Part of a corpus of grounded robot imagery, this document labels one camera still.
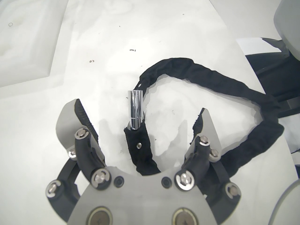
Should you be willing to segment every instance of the gray cable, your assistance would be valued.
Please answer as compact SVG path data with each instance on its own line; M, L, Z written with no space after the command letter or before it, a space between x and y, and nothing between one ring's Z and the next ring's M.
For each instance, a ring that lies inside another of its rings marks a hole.
M291 193L292 190L294 190L298 185L300 185L300 179L297 179L294 183L292 183L284 192L283 194L281 195L280 199L277 201L276 205L275 205L275 208L271 214L271 218L270 218L270 221L268 223L268 225L272 225L274 220L275 220L275 217L276 217L276 214L281 206L281 204L283 203L283 201L285 200L285 198Z

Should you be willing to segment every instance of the circular sensor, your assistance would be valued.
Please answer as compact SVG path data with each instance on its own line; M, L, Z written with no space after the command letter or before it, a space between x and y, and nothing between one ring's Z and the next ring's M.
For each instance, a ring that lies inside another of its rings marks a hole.
M197 220L192 211L186 208L177 210L173 215L173 225L197 225Z
M113 216L105 207L94 209L88 216L87 225L112 225Z

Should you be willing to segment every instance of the white foam tray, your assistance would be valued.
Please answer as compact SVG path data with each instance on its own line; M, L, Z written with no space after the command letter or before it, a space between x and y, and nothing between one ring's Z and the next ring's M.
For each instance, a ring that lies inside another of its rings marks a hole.
M0 87L49 76L67 3L0 2Z

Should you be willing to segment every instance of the metal rivet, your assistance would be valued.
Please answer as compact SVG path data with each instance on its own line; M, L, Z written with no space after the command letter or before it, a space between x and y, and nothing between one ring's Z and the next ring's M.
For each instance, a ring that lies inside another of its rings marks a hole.
M55 192L57 191L57 187L61 186L61 182L59 180L51 181L46 188L46 196L49 198L55 197Z

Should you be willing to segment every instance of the black fabric sleeve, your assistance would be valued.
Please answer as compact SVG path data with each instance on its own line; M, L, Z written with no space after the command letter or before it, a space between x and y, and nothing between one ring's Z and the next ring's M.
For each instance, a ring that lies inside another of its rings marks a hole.
M242 97L260 106L263 121L250 132L247 139L240 146L228 151L221 157L221 162L230 177L237 172L239 167L269 149L283 133L284 128L278 123L280 106L271 95L254 91L240 81L212 71L200 64L195 64L192 59L170 58L159 61L140 76L135 89L142 90L145 95L147 88L154 84L162 74L189 80L191 83L218 93ZM150 156L152 159L152 153L146 153L145 151L143 153L145 153L145 156L142 157L144 160L142 165L145 166L146 163L150 162Z
M150 140L145 122L137 130L124 129L131 160L136 165L136 170L143 176L160 173L156 162L152 159Z

